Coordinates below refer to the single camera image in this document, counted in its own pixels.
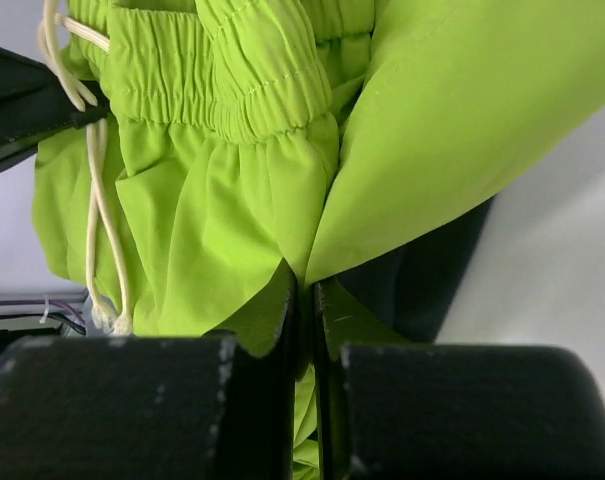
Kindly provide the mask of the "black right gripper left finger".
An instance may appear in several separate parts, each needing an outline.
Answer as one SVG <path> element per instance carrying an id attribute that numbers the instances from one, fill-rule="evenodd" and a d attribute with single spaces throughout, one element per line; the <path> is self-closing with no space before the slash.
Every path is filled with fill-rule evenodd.
<path id="1" fill-rule="evenodd" d="M 288 479 L 296 282 L 199 338 L 26 337 L 0 356 L 0 479 Z"/>

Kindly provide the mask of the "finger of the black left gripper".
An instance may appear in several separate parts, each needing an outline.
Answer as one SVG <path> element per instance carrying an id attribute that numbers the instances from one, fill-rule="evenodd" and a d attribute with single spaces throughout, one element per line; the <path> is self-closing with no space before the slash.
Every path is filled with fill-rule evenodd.
<path id="1" fill-rule="evenodd" d="M 0 146 L 68 128 L 80 128 L 110 113 L 95 81 L 84 83 L 97 98 L 84 110 L 73 105 L 58 78 L 40 62 L 0 48 Z"/>
<path id="2" fill-rule="evenodd" d="M 56 130 L 50 130 L 27 136 L 0 136 L 0 174 L 34 155 L 38 144 L 55 133 Z"/>

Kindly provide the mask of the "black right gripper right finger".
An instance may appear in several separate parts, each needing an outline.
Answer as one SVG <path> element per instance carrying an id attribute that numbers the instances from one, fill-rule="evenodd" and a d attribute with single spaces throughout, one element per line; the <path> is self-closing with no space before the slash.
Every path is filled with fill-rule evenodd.
<path id="1" fill-rule="evenodd" d="M 325 479 L 605 479 L 605 405 L 573 352 L 407 341 L 314 287 Z"/>

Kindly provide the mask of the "dark navy shorts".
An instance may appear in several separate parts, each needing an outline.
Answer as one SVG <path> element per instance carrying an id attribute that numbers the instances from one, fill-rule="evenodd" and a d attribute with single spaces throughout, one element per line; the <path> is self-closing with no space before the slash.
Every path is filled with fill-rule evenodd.
<path id="1" fill-rule="evenodd" d="M 338 275 L 340 284 L 384 325 L 432 342 L 479 243 L 493 201 L 469 210 L 384 255 Z"/>

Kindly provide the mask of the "lime green shorts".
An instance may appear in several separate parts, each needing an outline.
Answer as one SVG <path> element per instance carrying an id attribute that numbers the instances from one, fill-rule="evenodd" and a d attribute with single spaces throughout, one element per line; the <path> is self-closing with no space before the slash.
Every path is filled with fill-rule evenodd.
<path id="1" fill-rule="evenodd" d="M 50 271 L 113 335 L 198 336 L 494 196 L 605 105 L 605 1 L 71 1 L 38 146 Z"/>

